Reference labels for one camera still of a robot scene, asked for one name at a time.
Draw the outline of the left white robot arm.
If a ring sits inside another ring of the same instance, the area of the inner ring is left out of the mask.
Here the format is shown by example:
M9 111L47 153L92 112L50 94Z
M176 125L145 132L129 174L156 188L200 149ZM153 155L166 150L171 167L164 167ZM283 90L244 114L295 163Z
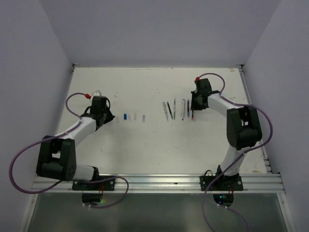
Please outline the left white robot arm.
M109 99L104 96L94 96L91 105L80 116L80 119L64 132L63 136L43 138L36 174L61 181L81 180L88 189L97 189L100 184L98 169L77 164L76 147L113 119Z

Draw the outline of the clear slim pen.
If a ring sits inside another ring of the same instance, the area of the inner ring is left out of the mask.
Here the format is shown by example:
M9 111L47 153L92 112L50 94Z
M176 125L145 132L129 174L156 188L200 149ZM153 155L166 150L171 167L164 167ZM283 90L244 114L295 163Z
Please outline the clear slim pen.
M166 117L166 119L168 121L169 120L169 116L168 116L168 111L167 111L166 103L163 102L162 104L163 104L163 108L164 108L165 117Z

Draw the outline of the clear grey pen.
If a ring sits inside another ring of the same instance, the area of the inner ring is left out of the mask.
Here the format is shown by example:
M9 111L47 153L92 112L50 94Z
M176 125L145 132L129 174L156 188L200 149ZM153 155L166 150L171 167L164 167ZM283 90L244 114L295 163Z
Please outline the clear grey pen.
M176 119L176 98L173 100L173 119Z

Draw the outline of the green barrel pen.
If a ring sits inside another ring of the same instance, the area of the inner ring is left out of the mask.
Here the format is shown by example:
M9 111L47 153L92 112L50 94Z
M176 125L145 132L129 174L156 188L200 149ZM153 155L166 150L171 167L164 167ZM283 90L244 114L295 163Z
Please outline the green barrel pen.
M169 113L170 113L171 120L174 120L173 112L171 110L169 102L167 102L167 106L168 106L168 110L169 110Z

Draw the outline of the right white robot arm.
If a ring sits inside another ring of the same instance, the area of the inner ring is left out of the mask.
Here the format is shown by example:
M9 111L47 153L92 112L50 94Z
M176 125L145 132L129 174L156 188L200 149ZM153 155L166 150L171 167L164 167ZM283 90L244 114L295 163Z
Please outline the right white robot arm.
M239 174L244 152L262 139L257 110L249 105L237 105L225 100L220 91L212 90L207 78L195 79L196 89L191 92L191 110L212 109L226 118L226 137L229 143L224 160L218 166L215 184L219 189L232 185L232 178Z

